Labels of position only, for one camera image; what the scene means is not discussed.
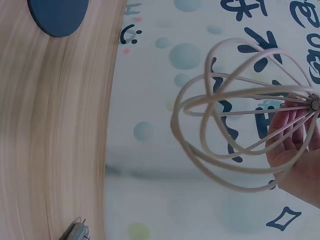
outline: metal clip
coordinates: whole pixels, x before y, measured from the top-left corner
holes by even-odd
[[[90,240],[89,228],[85,225],[85,221],[86,219],[77,222],[66,240]]]

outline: blue character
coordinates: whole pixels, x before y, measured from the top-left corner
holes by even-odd
[[[313,38],[318,38],[318,40],[320,40],[320,35],[317,33],[310,33],[306,36],[306,40],[312,47],[320,49],[320,44],[314,43]],[[309,64],[310,77],[315,84],[320,84],[320,51],[309,49],[308,53],[306,61]]]
[[[269,42],[267,42],[266,40],[264,40],[259,34],[257,34],[255,31],[253,31],[252,29],[250,29],[249,27],[245,27],[244,31],[252,38],[254,38],[257,42],[258,45],[260,47],[262,47],[263,49],[273,49],[273,48],[278,48],[276,39],[274,37],[274,34],[271,31],[266,31],[266,36]],[[257,50],[255,50],[253,47],[249,46],[249,45],[239,45],[238,47],[238,51],[240,53],[256,53],[258,52]],[[282,64],[282,59],[280,54],[274,54],[273,57]],[[265,69],[265,67],[268,64],[268,59],[266,57],[260,59],[259,61],[257,61],[254,66],[253,69],[256,73],[260,73],[263,69]]]
[[[280,219],[282,219],[285,214],[292,215],[293,217],[290,218],[290,220],[287,220],[284,225],[277,223],[277,221],[279,221]],[[285,206],[285,207],[283,208],[282,212],[280,213],[280,215],[279,215],[276,219],[268,222],[268,223],[266,224],[266,226],[267,226],[267,227],[271,227],[271,228],[275,228],[275,229],[279,229],[281,232],[283,232],[283,231],[286,229],[286,227],[288,227],[288,225],[289,225],[290,223],[292,223],[292,222],[293,222],[297,217],[299,217],[300,215],[301,215],[301,212],[300,212],[300,211],[293,211],[293,210],[291,210],[288,206]]]
[[[131,8],[139,7],[141,5],[142,5],[142,3],[128,4],[125,7],[124,15],[133,15],[133,14],[136,15],[136,14],[139,14],[141,11],[131,11]]]
[[[292,1],[290,3],[290,13],[293,19],[303,28],[306,28],[305,25],[300,21],[297,16],[297,8],[299,9],[300,13],[306,17],[306,19],[311,23],[312,26],[315,28],[320,27],[319,18],[316,12],[316,7],[310,2],[306,0],[304,2],[300,1]]]
[[[275,109],[278,109],[281,103],[281,101],[265,99],[263,100],[263,103],[258,103],[258,107],[265,110],[268,109],[268,107],[273,106]]]
[[[211,62],[211,72],[213,73],[214,71],[213,69],[213,64],[215,63],[217,59],[214,57],[212,59]],[[213,92],[215,93],[217,91],[217,89],[221,86],[221,84],[223,83],[224,79],[222,77],[213,77],[213,79],[215,80],[215,83],[213,85]],[[220,104],[222,104],[223,106],[223,113],[229,113],[232,109],[232,104],[230,102],[228,102],[227,100],[221,100],[219,101]],[[235,129],[232,129],[230,127],[227,126],[227,116],[222,116],[221,120],[223,122],[223,125],[225,126],[226,130],[228,131],[228,133],[230,134],[231,138],[233,140],[236,140],[239,132]],[[234,148],[228,143],[228,153],[229,154],[233,154],[235,153]],[[242,163],[243,159],[240,156],[236,156],[232,158],[233,161],[237,162],[237,163]]]
[[[268,184],[270,184],[270,183],[272,183],[272,182],[274,182],[274,181],[275,181],[275,180],[270,180],[270,181],[268,182]],[[276,186],[270,188],[270,190],[273,190],[273,189],[275,189],[275,188],[276,188]]]
[[[141,30],[137,30],[137,31],[134,31],[132,30],[132,28],[134,27],[135,25],[134,24],[130,24],[128,26],[126,26],[122,31],[121,31],[121,34],[120,34],[120,43],[119,44],[128,44],[128,43],[132,43],[132,44],[137,44],[138,40],[135,39],[135,37],[139,34],[142,34],[142,31]],[[125,39],[125,34],[130,34],[131,37],[128,38],[128,39]]]
[[[268,106],[267,109],[275,109],[274,106]],[[263,110],[262,107],[257,107],[255,110]],[[258,136],[260,139],[265,138],[268,135],[268,126],[271,123],[272,118],[274,117],[274,112],[269,112],[268,118],[266,118],[264,113],[256,113],[255,116],[255,124],[256,129],[258,131]]]
[[[228,5],[229,3],[239,2],[240,6]],[[265,0],[255,0],[257,3],[246,4],[246,0],[221,0],[221,7],[229,12],[237,12],[235,19],[240,22],[244,17],[244,14],[248,18],[252,18],[251,10],[261,8],[261,12],[264,16],[268,16]]]

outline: hand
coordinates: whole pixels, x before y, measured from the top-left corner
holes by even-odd
[[[285,102],[281,107],[296,107],[294,102]],[[293,121],[305,113],[305,110],[293,110],[277,112],[269,126],[268,135],[282,128],[287,123]],[[312,117],[305,122],[306,132],[309,130]],[[290,161],[301,148],[304,142],[304,128],[299,127],[291,137],[285,139],[274,149],[266,154],[271,167],[277,167]],[[269,146],[284,134],[292,130],[293,126],[287,128],[282,133],[277,134],[265,143]],[[299,160],[292,167],[286,178],[278,184],[278,187],[297,198],[320,208],[320,131],[315,127],[308,149],[302,154]]]

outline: whisk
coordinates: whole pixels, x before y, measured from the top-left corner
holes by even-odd
[[[219,72],[211,72],[211,64],[212,59],[217,52],[223,46],[230,44],[245,44],[248,45],[258,51],[257,54],[246,60],[242,63],[238,68],[236,68],[231,74],[219,73]],[[291,59],[294,64],[300,69],[303,76],[308,82],[309,86],[303,86],[293,75],[287,72],[284,67],[273,57],[274,54],[282,54]],[[276,64],[281,70],[283,70],[297,85],[271,85],[264,82],[260,82],[257,80],[249,79],[246,77],[240,76],[240,74],[248,68],[251,64],[259,61],[263,58],[269,58],[274,64]],[[211,87],[211,79],[215,77],[226,78],[220,88],[217,89],[216,93],[212,92]],[[188,98],[187,100],[182,101],[182,98],[186,91],[196,82],[204,80],[205,86],[205,94],[197,95]],[[249,88],[249,89],[241,89],[234,91],[225,91],[226,88],[232,84],[234,80],[244,81],[251,84],[256,84],[259,87],[257,88]],[[287,93],[288,96],[275,96],[275,93]],[[292,107],[281,107],[278,109],[263,109],[263,110],[247,110],[247,111],[235,111],[235,112],[218,112],[216,108],[216,103],[218,101],[227,100],[230,98],[249,98],[256,100],[281,100],[287,102],[298,103],[297,106]],[[192,111],[192,108],[205,105],[206,109],[204,112],[195,112]],[[183,112],[189,116],[201,117],[201,125],[200,125],[200,143],[203,151],[196,148],[192,144],[190,144],[183,136],[179,125],[179,112],[183,110]],[[264,114],[264,113],[276,113],[281,111],[294,111],[294,110],[304,110],[304,114],[287,123],[285,126],[280,129],[274,131],[263,139],[255,142],[254,144],[244,148],[232,137],[229,135],[221,117],[224,116],[232,116],[232,115],[247,115],[247,114]],[[241,38],[230,38],[223,40],[216,44],[208,53],[205,65],[204,65],[204,74],[199,75],[188,81],[180,90],[173,108],[173,113],[171,116],[170,127],[172,133],[176,140],[180,143],[186,155],[190,158],[190,160],[194,163],[194,165],[199,168],[206,176],[214,180],[216,183],[229,188],[231,190],[235,190],[243,193],[256,193],[265,191],[275,187],[280,181],[282,181],[286,175],[290,172],[293,165],[300,158],[300,156],[304,153],[307,148],[311,137],[313,135],[315,126],[317,124],[317,118],[320,112],[320,97],[316,94],[314,89],[312,88],[312,83],[308,78],[307,74],[304,72],[302,67],[290,56],[286,51],[279,48],[270,48],[263,49],[259,45],[252,43],[248,40]],[[236,150],[235,153],[231,154],[216,154],[209,148],[206,140],[206,127],[209,118],[212,117],[220,132],[227,140],[227,142]],[[227,162],[221,161],[224,159],[234,158],[240,155],[263,155],[268,151],[274,149],[277,145],[281,144],[286,138],[290,137],[293,132],[295,132],[299,127],[301,127],[307,120],[313,118],[310,124],[310,128],[307,131],[305,140],[300,148],[300,150],[296,153],[296,155],[289,160],[287,163],[282,164],[277,167],[269,167],[269,168],[250,168],[250,167],[242,167],[234,164],[229,164]],[[283,134],[278,140],[270,144],[269,146],[264,147],[260,150],[254,150],[257,146],[264,144],[267,140],[275,137],[276,135],[283,132],[285,129],[292,127],[290,131]],[[229,181],[222,179],[221,177],[214,174],[207,167],[204,166],[202,161],[205,161],[215,167],[225,169],[232,172],[243,173],[243,174],[254,174],[254,175],[263,175],[263,174],[275,174],[281,172],[279,177],[276,180],[272,181],[269,184],[260,187],[244,187],[240,185],[233,184]]]

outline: wooden table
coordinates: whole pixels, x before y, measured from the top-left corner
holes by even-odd
[[[78,217],[104,240],[108,109],[125,0],[90,0],[52,38],[0,0],[0,238],[57,240]]]

